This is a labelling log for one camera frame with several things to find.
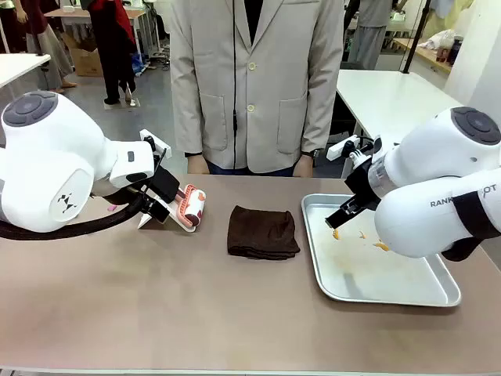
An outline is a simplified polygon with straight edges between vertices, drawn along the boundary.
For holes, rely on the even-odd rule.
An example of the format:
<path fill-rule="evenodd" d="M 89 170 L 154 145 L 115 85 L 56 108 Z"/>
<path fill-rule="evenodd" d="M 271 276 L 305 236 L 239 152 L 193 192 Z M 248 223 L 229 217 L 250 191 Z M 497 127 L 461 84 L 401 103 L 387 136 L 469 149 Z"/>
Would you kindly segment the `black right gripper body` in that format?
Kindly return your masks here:
<path fill-rule="evenodd" d="M 369 168 L 371 160 L 366 160 L 355 168 L 344 181 L 346 186 L 356 195 L 362 204 L 362 210 L 369 209 L 375 211 L 380 198 L 374 193 L 369 184 Z"/>

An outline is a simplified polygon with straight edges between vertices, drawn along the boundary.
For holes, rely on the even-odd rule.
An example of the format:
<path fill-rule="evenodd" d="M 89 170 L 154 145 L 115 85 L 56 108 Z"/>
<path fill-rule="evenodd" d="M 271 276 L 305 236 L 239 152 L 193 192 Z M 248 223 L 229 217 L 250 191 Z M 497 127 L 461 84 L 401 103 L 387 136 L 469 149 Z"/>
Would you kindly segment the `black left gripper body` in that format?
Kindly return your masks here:
<path fill-rule="evenodd" d="M 150 189 L 165 203 L 171 203 L 170 183 L 176 178 L 165 168 L 158 168 L 150 182 Z"/>

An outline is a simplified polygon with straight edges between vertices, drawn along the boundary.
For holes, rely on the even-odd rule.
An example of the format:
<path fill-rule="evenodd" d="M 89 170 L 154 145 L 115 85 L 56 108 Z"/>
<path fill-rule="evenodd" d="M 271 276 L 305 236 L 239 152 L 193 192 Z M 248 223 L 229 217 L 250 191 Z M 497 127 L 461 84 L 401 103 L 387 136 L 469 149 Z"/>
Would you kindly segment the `person's right hand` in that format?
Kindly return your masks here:
<path fill-rule="evenodd" d="M 187 172 L 196 175 L 209 175 L 210 170 L 202 154 L 187 157 Z"/>

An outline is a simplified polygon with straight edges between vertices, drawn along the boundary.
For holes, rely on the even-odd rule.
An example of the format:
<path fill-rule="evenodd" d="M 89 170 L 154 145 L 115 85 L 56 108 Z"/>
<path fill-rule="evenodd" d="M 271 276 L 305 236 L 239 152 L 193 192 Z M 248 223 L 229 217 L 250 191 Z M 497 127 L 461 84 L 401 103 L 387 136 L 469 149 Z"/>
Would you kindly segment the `person's left hand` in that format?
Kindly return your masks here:
<path fill-rule="evenodd" d="M 302 155 L 297 161 L 293 177 L 311 178 L 313 176 L 313 158 L 308 155 Z"/>

